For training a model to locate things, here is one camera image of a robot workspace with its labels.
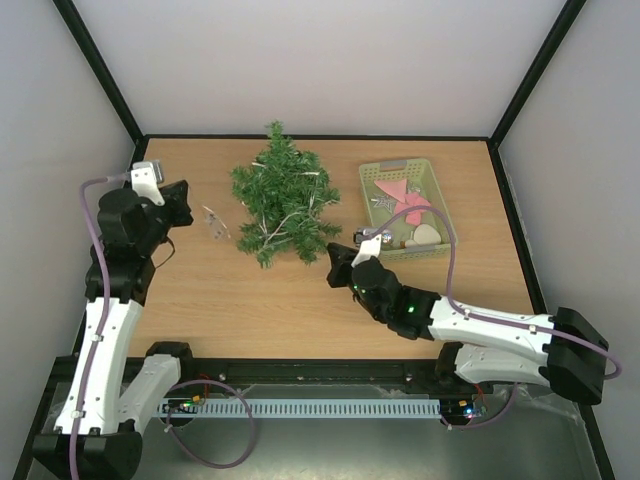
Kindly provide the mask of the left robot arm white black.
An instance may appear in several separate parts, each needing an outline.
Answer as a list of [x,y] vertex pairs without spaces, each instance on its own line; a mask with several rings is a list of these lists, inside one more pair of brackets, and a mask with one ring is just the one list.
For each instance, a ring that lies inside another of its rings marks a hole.
[[36,436],[33,455],[58,479],[130,479],[143,434],[160,400],[188,373],[184,342],[153,344],[124,386],[127,355],[156,271],[152,256],[175,227],[193,217],[186,181],[131,184],[106,192],[86,211],[92,264],[85,277],[85,327],[69,393],[51,432]]

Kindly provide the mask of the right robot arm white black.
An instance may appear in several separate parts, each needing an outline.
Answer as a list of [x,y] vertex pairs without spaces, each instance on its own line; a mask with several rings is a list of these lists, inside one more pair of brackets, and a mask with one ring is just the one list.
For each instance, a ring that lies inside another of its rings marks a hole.
[[370,242],[327,247],[332,288],[347,288],[377,322],[409,339],[440,341],[436,379],[455,392],[467,383],[510,382],[550,388],[580,404],[602,401],[608,342],[579,312],[553,315],[476,309],[402,284]]

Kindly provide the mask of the small green christmas tree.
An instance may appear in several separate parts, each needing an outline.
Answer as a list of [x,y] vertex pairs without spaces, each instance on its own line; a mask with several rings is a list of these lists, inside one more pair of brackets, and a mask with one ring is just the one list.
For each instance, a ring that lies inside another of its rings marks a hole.
[[250,163],[234,167],[230,177],[231,193],[249,217],[239,227],[236,246],[260,267],[271,267],[286,252],[310,265],[342,233],[340,225],[323,218],[327,207],[340,203],[339,190],[318,154],[299,149],[282,122],[268,125],[266,147]]

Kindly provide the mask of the clear led string lights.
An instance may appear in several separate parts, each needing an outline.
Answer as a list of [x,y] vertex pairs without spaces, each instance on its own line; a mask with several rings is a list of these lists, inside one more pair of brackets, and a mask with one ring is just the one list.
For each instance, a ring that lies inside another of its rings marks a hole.
[[231,172],[232,196],[249,219],[239,227],[242,252],[259,256],[280,246],[297,248],[302,240],[335,236],[341,228],[324,223],[321,214],[340,200],[329,175],[318,163],[271,164],[254,161]]

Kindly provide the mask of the light green plastic basket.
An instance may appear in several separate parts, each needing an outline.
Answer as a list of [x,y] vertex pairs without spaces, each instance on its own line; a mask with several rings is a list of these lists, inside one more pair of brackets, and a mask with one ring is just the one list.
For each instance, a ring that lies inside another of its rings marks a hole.
[[381,257],[409,260],[448,254],[458,243],[431,163],[425,158],[359,166],[369,225],[385,227]]

